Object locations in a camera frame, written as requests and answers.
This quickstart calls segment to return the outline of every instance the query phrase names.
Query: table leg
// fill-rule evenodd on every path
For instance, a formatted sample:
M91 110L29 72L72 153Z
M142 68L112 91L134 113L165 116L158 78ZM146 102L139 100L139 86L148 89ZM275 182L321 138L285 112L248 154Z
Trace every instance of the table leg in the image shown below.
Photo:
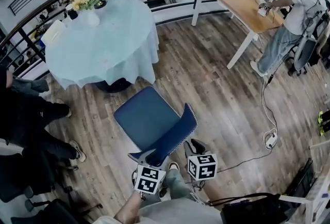
M201 4L202 4L202 0L196 0L196 6L195 6L195 9L194 9L192 22L191 22L192 26L196 26L198 15L200 13Z
M95 83L95 86L106 93L118 93L121 91L126 90L131 83L126 81L125 78L120 78L119 80L115 81L112 85L108 85L106 81Z
M321 146L324 146L324 145L327 145L330 143L330 140L326 140L324 142L321 142L321 143L318 143L318 144L315 144L315 145L311 145L309 146L309 149L312 150L312 149L316 149L316 148L319 148Z
M256 34L250 30L249 34L247 35L247 37L245 38L245 40L243 41L243 43L241 44L241 46L238 48L237 52L235 53L235 55L232 57L232 59L230 60L230 62L227 65L228 69L231 69L234 64L237 62L237 60L239 59L239 57L241 57L241 55L243 54L243 52L245 51L245 49L248 47L248 45L250 44L250 42L253 40L254 36Z

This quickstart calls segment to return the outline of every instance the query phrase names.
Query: white t-shirt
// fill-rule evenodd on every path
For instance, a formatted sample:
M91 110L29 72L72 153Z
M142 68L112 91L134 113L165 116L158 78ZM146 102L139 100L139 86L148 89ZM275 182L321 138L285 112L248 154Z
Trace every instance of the white t-shirt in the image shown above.
M220 211L179 198L146 206L139 211L139 224L222 224ZM111 217L101 217L94 224L120 224Z
M295 35L301 35L306 26L303 24L306 11L315 5L317 0L292 0L294 6L291 12L287 15L284 20L284 26L288 31ZM325 0L319 0L319 3L326 10Z

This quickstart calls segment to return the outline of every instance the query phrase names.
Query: white sneaker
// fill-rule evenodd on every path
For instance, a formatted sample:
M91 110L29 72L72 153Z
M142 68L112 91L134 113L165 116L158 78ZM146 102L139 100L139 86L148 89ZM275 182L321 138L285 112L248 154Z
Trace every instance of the white sneaker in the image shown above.
M176 162L170 162L169 170L172 170L172 169L180 171L179 164L177 164Z
M55 103L67 105L61 98L57 98L55 100ZM66 115L66 117L69 118L71 116L72 116L72 112L71 112L71 109L69 108L69 113Z
M86 161L86 155L84 154L84 152L81 150L80 146L78 145L78 143L75 140L70 140L69 144L75 148L75 150L77 151L77 158L81 163L83 163L84 161Z
M255 61L250 61L250 66L251 68L260 76L260 77L264 77L266 74L261 73L258 69L258 65Z

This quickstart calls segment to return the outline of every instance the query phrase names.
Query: wooden desk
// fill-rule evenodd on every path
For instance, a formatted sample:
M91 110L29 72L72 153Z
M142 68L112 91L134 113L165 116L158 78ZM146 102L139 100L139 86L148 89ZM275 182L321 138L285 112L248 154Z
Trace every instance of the wooden desk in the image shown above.
M259 15L258 0L218 0L221 5L228 9L232 13L232 17L236 16L248 29L249 34L237 50L236 54L233 56L229 64L227 65L228 69L233 67L237 62L239 57L243 54L245 49L248 47L252 39L258 34L263 33L266 30L272 28L280 27L284 20L276 12L270 12L267 17L262 17ZM192 18L191 25L195 26L199 16L199 9L201 6L202 0L197 0L195 11Z

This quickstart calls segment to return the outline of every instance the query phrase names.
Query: green object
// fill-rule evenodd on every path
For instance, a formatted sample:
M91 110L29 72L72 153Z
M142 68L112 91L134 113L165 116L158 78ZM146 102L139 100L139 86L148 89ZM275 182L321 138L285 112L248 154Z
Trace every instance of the green object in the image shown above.
M325 134L325 132L324 132L323 127L320 127L320 136L322 137L322 136L324 136L324 134Z
M322 115L323 115L323 112L320 111L320 112L319 112L319 117L318 117L318 123L319 123L319 124L322 124L322 122L323 122Z

